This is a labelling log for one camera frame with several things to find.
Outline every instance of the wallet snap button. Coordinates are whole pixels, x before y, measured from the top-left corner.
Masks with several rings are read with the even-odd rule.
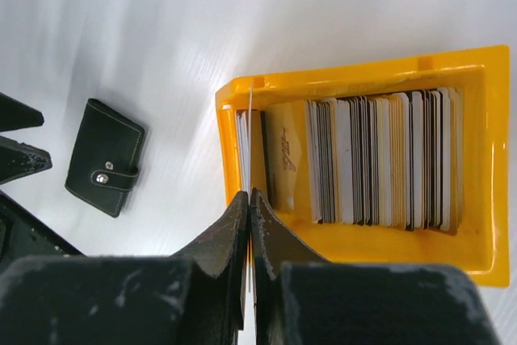
[[[107,181],[109,181],[110,179],[108,178],[107,175],[105,174],[99,174],[95,177],[95,180],[98,182],[98,183],[101,183],[101,184],[105,184],[107,183]]]

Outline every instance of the plastic bin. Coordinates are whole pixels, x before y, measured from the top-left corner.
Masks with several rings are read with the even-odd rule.
[[[495,46],[398,60],[236,78],[216,93],[229,203],[242,187],[237,111],[297,99],[324,99],[450,86],[464,96],[463,221],[455,236],[430,230],[317,225],[295,213],[277,216],[316,252],[340,263],[446,263],[478,284],[509,284],[509,48]],[[252,145],[262,148],[263,145]]]

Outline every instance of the wallet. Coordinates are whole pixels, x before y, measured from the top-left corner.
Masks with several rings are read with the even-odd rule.
[[[145,130],[97,99],[89,99],[65,187],[79,199],[118,217],[138,179]]]

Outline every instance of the white stitching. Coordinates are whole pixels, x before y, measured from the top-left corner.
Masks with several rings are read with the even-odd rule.
[[[114,212],[110,212],[109,210],[106,210],[105,208],[101,208],[101,207],[100,207],[100,206],[98,206],[97,204],[94,204],[93,202],[91,202],[91,201],[87,200],[86,198],[84,198],[83,196],[81,196],[81,195],[80,195],[79,193],[77,193],[76,191],[74,191],[74,190],[70,189],[70,187],[68,186],[68,184],[67,184],[67,183],[65,183],[65,187],[66,187],[66,189],[67,189],[70,193],[74,194],[74,196],[79,197],[81,200],[86,201],[88,204],[90,204],[90,205],[91,205],[91,206],[93,206],[94,208],[97,208],[98,210],[102,210],[103,212],[106,212],[107,214],[109,214],[109,215],[111,215],[111,216],[116,216],[117,211],[119,210],[119,209],[116,209]]]
[[[98,173],[106,173],[106,175],[121,175],[123,177],[134,177],[135,179],[138,177],[138,174],[136,175],[127,175],[127,174],[120,174],[120,173],[115,173],[113,171],[105,171],[105,170],[95,170],[93,173],[91,173],[90,175],[90,181],[95,185],[95,186],[98,186],[98,187],[106,187],[106,188],[110,188],[110,189],[116,189],[116,190],[121,190],[121,191],[131,191],[131,189],[123,189],[122,187],[115,187],[115,186],[108,186],[108,185],[99,185],[98,183],[96,183],[94,181],[94,175],[95,174],[98,174]]]
[[[129,124],[127,124],[127,123],[125,123],[125,122],[123,122],[123,121],[120,121],[120,120],[119,120],[119,119],[117,119],[116,117],[114,117],[114,116],[112,116],[112,115],[110,115],[110,114],[108,114],[108,113],[106,113],[106,112],[101,111],[101,110],[100,110],[100,109],[98,109],[96,106],[92,105],[90,102],[88,102],[86,105],[87,105],[87,106],[89,106],[89,107],[94,108],[97,112],[100,112],[101,114],[103,114],[103,115],[105,115],[105,116],[107,116],[107,117],[110,117],[110,118],[112,118],[113,120],[118,121],[119,123],[121,123],[121,124],[125,125],[126,127],[130,127],[130,129],[132,129],[132,130],[134,130],[134,131],[137,131],[137,132],[138,132],[138,139],[137,139],[137,143],[135,143],[135,149],[132,151],[132,155],[131,155],[131,162],[129,162],[129,164],[131,165],[131,164],[132,164],[132,160],[135,158],[135,153],[137,152],[138,142],[140,141],[140,138],[141,138],[141,136],[142,136],[142,132],[141,132],[139,129],[137,129],[137,128],[134,128],[134,127],[130,126]],[[118,203],[117,203],[117,205],[116,205],[116,210],[117,210],[117,211],[118,211],[118,210],[120,210],[120,209],[119,209],[119,206],[120,206],[120,203],[121,203],[121,201],[122,201],[122,196],[123,196],[123,195],[124,195],[124,193],[123,193],[123,192],[122,192],[122,193],[120,193],[119,202],[118,202]]]

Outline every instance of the white table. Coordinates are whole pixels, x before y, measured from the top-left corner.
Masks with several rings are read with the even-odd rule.
[[[231,78],[500,43],[517,45],[515,0],[0,0],[0,90],[46,119],[9,136],[54,163],[2,190],[85,254],[169,255],[225,209],[214,94]],[[63,187],[90,97],[150,128],[143,175],[118,219]],[[511,125],[512,144],[515,134]],[[510,288],[481,290],[507,344],[516,268]],[[254,342],[252,322],[248,309],[241,343]]]

